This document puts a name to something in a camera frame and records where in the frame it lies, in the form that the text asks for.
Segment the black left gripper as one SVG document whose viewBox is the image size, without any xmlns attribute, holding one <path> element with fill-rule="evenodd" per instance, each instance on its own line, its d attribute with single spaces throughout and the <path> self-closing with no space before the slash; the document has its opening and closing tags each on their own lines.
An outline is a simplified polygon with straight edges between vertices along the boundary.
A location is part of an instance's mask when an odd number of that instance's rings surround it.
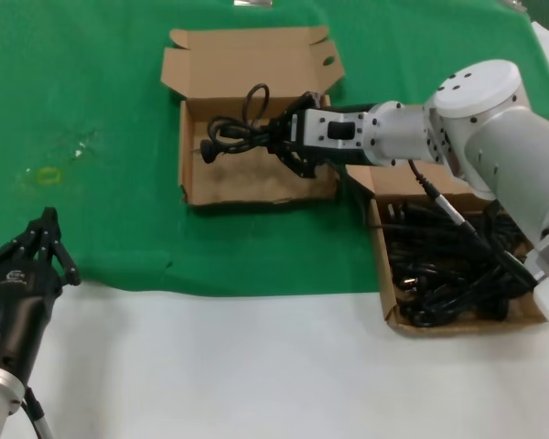
<svg viewBox="0 0 549 439">
<path fill-rule="evenodd" d="M 60 279 L 52 258 L 61 267 Z M 0 247 L 0 369 L 29 381 L 62 285 L 80 284 L 78 267 L 61 241 L 58 212 L 45 208 Z"/>
</svg>

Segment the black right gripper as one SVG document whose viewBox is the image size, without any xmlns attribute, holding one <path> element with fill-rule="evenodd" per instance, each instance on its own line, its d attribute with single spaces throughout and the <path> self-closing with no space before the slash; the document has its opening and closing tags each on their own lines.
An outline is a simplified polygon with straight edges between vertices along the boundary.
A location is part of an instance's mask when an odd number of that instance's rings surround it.
<svg viewBox="0 0 549 439">
<path fill-rule="evenodd" d="M 321 93 L 307 91 L 293 100 L 270 125 L 269 153 L 301 178 L 315 178 L 319 165 L 368 166 L 364 112 L 300 112 L 322 107 Z"/>
</svg>

